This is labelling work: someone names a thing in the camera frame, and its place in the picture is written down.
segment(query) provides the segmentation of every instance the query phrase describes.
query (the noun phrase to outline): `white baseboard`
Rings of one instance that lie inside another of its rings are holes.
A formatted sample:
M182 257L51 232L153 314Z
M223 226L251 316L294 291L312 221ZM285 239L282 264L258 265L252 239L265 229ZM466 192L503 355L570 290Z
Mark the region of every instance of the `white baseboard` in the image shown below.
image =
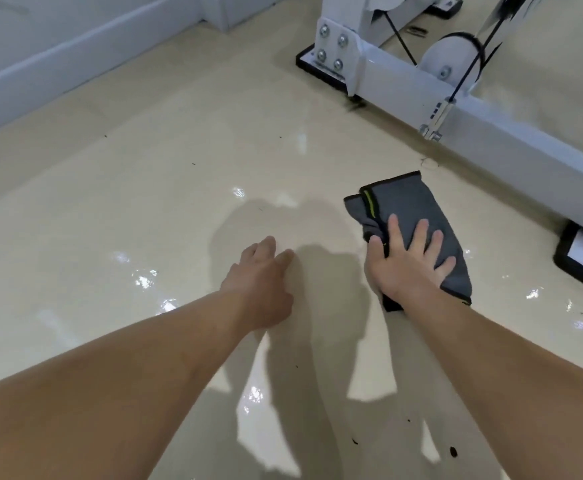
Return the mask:
M0 71L0 126L200 22L226 31L279 0L157 0Z

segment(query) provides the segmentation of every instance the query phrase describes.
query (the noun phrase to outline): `gray garment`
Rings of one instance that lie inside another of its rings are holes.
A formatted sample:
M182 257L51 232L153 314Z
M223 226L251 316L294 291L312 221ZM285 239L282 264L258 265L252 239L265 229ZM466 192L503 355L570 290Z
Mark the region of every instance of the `gray garment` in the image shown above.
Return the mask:
M467 304L472 302L472 282L463 256L463 248L436 203L434 195L423 183L419 171L365 185L359 194L345 198L345 208L349 215L363 226L365 241L369 241L372 235L377 235L383 243L387 243L389 241L387 219L391 214L396 214L399 217L406 248L409 247L418 221L428 219L427 245L435 230L440 229L445 235L436 266L440 266L449 256L456 256L456 267L445 279L441 289L463 299ZM388 246L385 245L386 255L388 250ZM383 296L383 306L388 312L402 310L398 303L386 296Z

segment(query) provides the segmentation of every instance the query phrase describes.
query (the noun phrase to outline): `gray cloth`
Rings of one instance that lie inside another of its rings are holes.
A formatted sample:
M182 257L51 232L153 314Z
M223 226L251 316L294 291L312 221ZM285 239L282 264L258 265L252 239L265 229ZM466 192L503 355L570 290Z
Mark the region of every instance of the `gray cloth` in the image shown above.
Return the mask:
M365 185L360 193L345 198L345 208L351 217L363 226L363 238L369 241L372 235L379 236L385 244L385 254L389 252L387 219L391 214L399 218L403 242L408 248L420 219L429 220L427 245L432 233L443 231L443 247L436 266L440 266L449 256L456 257L456 266L445 278L441 289L461 298L468 305L472 303L472 282L463 256L463 248L456 239L443 211L436 203L429 187L423 183L419 171ZM392 312L402 310L400 304L383 295L383 307Z

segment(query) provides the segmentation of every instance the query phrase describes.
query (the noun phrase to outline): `pinky finger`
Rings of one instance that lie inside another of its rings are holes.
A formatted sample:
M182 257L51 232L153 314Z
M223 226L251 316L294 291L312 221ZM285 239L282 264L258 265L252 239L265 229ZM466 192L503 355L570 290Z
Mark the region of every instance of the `pinky finger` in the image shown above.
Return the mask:
M456 266L456 257L449 256L439 267L436 268L436 274L440 276L441 281L450 275Z

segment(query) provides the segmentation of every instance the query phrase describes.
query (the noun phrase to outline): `silver bolt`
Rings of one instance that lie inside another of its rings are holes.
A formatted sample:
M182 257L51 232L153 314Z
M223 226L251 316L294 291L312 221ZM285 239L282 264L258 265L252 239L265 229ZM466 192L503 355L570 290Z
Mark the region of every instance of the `silver bolt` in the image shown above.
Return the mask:
M450 74L452 73L452 68L449 66L443 66L443 68L441 69L441 71L438 74L438 78L440 80L445 80L447 79Z

